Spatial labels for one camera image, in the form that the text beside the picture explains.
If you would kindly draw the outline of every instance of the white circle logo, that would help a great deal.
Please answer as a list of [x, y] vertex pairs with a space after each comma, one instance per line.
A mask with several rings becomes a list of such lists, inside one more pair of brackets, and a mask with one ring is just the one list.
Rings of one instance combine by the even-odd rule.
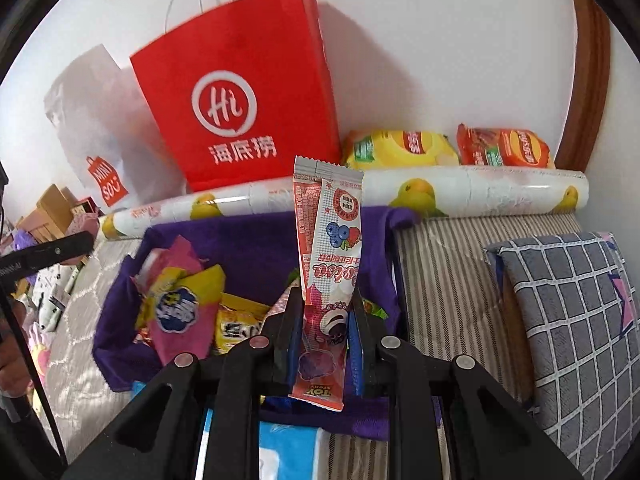
[[258, 104], [244, 78], [228, 70], [216, 70], [201, 78], [191, 94], [193, 113], [211, 133], [238, 137], [254, 125]]

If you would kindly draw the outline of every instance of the brown wooden trim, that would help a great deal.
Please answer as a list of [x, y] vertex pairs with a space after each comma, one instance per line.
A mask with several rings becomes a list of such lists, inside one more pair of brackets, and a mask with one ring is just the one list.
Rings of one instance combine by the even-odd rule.
[[578, 41], [574, 90], [556, 167], [584, 171], [598, 137], [609, 89], [611, 35], [607, 15], [593, 0], [574, 0]]

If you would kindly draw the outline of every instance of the red circular badge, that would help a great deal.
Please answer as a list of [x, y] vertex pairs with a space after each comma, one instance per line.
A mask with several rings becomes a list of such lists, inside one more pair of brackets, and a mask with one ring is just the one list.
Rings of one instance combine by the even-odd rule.
[[343, 189], [336, 189], [334, 193], [334, 209], [338, 216], [346, 221], [355, 220], [360, 210], [358, 200]]

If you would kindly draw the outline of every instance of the plastic wrap roll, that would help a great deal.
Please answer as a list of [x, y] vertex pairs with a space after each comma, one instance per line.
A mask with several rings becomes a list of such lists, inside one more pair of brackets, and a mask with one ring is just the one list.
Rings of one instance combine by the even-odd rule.
[[[492, 166], [425, 166], [365, 172], [365, 206], [409, 207], [421, 215], [474, 217], [570, 212], [589, 197], [578, 171]], [[142, 238], [155, 224], [212, 216], [293, 211], [291, 178], [263, 180], [162, 200], [100, 220], [109, 240]]]

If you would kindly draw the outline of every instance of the plaid pillow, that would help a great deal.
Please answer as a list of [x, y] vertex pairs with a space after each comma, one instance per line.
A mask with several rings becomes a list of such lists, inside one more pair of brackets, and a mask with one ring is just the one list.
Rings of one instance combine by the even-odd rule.
[[574, 233], [486, 250], [522, 311], [537, 422], [585, 478], [605, 478], [640, 429], [637, 303], [615, 238]]

